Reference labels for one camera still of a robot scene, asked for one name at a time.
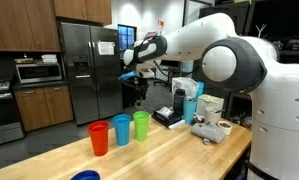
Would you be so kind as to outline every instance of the microwave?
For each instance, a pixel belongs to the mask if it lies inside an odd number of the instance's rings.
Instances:
[[[18,78],[21,84],[61,80],[60,65],[50,64],[17,64]]]

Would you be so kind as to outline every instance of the stainless steel refrigerator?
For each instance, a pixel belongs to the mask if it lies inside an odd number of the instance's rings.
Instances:
[[[121,113],[118,31],[64,22],[59,25],[77,124]]]

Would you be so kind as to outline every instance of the wooden table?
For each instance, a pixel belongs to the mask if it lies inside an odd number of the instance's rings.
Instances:
[[[0,179],[70,179],[91,169],[101,179],[222,179],[251,142],[251,131],[233,124],[230,136],[206,146],[190,133],[190,125],[169,130],[151,119],[148,139],[134,138],[116,144],[114,128],[109,130],[109,151],[93,155],[88,138],[0,169]]]

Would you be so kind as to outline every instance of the red cup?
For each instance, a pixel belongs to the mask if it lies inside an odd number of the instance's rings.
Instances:
[[[88,126],[88,132],[95,156],[103,156],[108,152],[108,123],[96,121]]]

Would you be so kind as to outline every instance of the green cup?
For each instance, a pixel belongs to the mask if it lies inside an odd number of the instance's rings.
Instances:
[[[133,114],[135,122],[135,134],[138,141],[145,141],[147,139],[149,113],[145,111],[137,111]]]

